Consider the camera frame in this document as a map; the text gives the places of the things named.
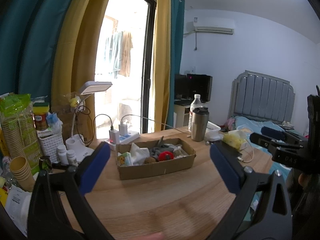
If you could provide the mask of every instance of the air conditioner outdoor unit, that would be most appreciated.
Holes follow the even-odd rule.
[[[233,34],[235,21],[224,18],[194,18],[193,28],[196,32]]]

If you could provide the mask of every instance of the white charger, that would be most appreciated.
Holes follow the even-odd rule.
[[[113,128],[109,130],[110,142],[113,144],[120,144],[120,133]]]
[[[120,132],[120,135],[126,136],[128,134],[128,126],[127,126],[127,124],[123,124],[121,122],[119,124],[119,132]]]

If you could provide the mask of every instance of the human hand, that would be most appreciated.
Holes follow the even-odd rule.
[[[164,240],[164,234],[156,233],[150,236],[139,236],[131,240]]]
[[[299,182],[300,186],[305,188],[309,184],[310,179],[311,179],[311,175],[306,175],[306,174],[302,173],[299,176],[298,182]]]

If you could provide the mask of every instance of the red toy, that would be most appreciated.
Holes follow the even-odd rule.
[[[159,161],[167,161],[167,160],[172,160],[174,158],[173,153],[165,151],[163,153],[159,154]]]

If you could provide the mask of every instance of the curtain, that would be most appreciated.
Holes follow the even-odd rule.
[[[62,23],[72,0],[43,0],[23,49],[18,93],[51,97],[54,57]]]
[[[43,0],[12,0],[0,27],[0,95],[18,92],[21,50]]]
[[[154,51],[154,97],[155,120],[166,123],[170,90],[170,37],[171,0],[157,0],[155,51]],[[163,126],[155,123],[155,131]]]
[[[173,126],[174,112],[174,75],[180,72],[183,25],[184,0],[171,0],[171,60],[170,60],[170,96],[167,124]]]
[[[59,98],[71,90],[72,66],[76,41],[81,22],[89,0],[72,0],[60,32],[54,59],[51,87],[51,104],[59,103]]]
[[[108,1],[75,0],[68,10],[68,21],[64,22],[63,32],[59,37],[59,53],[53,70],[53,104],[57,103],[59,95],[78,91],[86,81],[94,80],[100,29]],[[94,96],[86,100],[86,106],[90,108],[91,118],[94,119]],[[90,119],[88,131],[91,131]]]

